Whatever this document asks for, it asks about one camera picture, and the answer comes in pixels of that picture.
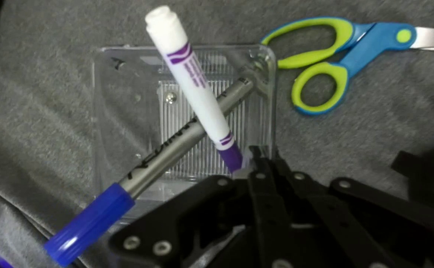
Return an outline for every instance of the clear plastic tray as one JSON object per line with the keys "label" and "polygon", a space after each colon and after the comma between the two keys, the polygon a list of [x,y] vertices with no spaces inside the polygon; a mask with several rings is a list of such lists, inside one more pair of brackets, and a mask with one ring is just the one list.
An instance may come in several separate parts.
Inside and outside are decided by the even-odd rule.
{"label": "clear plastic tray", "polygon": [[[248,166],[248,146],[273,154],[275,57],[266,46],[194,46],[209,87],[221,94],[240,70],[260,64],[266,93],[255,90],[228,116]],[[102,48],[93,60],[93,173],[101,192],[193,116],[154,48]],[[214,145],[202,139],[138,198],[130,218],[145,213],[211,175],[227,175]]]}

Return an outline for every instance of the white marker cap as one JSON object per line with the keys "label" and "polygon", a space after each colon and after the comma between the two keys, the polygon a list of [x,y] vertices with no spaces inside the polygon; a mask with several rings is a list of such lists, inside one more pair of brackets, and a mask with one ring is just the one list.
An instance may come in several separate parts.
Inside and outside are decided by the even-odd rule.
{"label": "white marker cap", "polygon": [[172,54],[187,44],[187,35],[169,6],[159,6],[145,15],[145,30],[160,54]]}

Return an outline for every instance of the purple marker tip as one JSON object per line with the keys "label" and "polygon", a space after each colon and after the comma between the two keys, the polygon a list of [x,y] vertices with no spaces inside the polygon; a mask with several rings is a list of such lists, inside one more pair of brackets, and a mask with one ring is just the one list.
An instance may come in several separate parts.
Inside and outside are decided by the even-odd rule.
{"label": "purple marker tip", "polygon": [[243,158],[236,143],[233,143],[231,148],[225,151],[218,151],[218,154],[230,173],[242,169]]}

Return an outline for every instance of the blue scissor handle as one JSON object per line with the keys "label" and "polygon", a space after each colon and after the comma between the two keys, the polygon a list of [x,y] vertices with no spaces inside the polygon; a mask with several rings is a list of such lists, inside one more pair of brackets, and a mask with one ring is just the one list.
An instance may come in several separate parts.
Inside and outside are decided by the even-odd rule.
{"label": "blue scissor handle", "polygon": [[[377,58],[383,51],[405,51],[416,41],[416,30],[410,24],[376,23],[359,38],[358,44],[337,64],[315,64],[295,79],[291,90],[291,100],[295,111],[309,115],[325,115],[337,108],[347,90],[349,81],[358,75],[365,66]],[[332,97],[318,106],[309,106],[301,100],[301,91],[307,81],[318,75],[327,75],[334,79],[335,91]]]}

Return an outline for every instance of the wrinkled fabric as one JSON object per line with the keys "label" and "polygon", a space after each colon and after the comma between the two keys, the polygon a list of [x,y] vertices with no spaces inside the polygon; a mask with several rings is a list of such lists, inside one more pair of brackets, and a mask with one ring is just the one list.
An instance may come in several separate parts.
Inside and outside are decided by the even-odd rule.
{"label": "wrinkled fabric", "polygon": [[[255,44],[279,24],[315,15],[434,27],[431,0],[6,2],[0,17],[0,252],[14,267],[55,267],[43,243],[96,194],[92,55],[105,45],[151,45],[144,15],[162,3],[179,15],[193,44],[206,45]],[[324,29],[303,30],[272,48],[285,57],[330,41]],[[279,72],[276,93],[276,145],[291,169],[322,183],[347,176],[405,197],[407,182],[389,164],[398,151],[434,148],[434,52],[383,54],[352,79],[344,103],[324,118],[292,111],[295,76],[295,70]],[[75,265],[108,267],[104,243]]]}

